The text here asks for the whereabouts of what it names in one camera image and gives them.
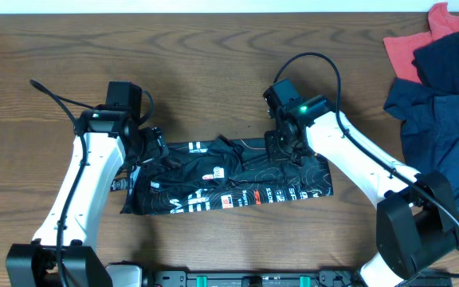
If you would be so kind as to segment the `black orange patterned jersey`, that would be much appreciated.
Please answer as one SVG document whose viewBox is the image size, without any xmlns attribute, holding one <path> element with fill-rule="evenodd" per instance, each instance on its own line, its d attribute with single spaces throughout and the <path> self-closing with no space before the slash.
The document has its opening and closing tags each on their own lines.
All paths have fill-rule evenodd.
<svg viewBox="0 0 459 287">
<path fill-rule="evenodd" d="M 114 179 L 126 191 L 124 214 L 157 215 L 331 196 L 328 162 L 319 155 L 269 160 L 262 138 L 168 144 L 168 155 Z"/>
</svg>

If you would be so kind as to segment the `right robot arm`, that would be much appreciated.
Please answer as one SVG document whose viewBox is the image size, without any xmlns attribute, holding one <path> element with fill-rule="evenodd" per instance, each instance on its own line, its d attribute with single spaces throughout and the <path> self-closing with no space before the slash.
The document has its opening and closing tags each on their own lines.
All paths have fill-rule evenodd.
<svg viewBox="0 0 459 287">
<path fill-rule="evenodd" d="M 459 247 L 449 180 L 397 161 L 359 132 L 323 96 L 264 97 L 276 128 L 268 139 L 283 155 L 317 153 L 336 165 L 376 209 L 377 254 L 358 274 L 364 286 L 423 286 L 451 281 L 430 267 Z"/>
</svg>

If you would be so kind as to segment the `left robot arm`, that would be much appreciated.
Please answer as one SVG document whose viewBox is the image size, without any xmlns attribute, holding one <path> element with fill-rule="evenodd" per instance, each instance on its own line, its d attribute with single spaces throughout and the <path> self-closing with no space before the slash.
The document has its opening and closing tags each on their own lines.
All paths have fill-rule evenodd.
<svg viewBox="0 0 459 287">
<path fill-rule="evenodd" d="M 147 286 L 143 268 L 105 266 L 96 254 L 101 217 L 113 179 L 167 154 L 160 128 L 141 128 L 128 111 L 86 110 L 74 121 L 69 169 L 57 198 L 28 244 L 6 257 L 12 286 Z"/>
</svg>

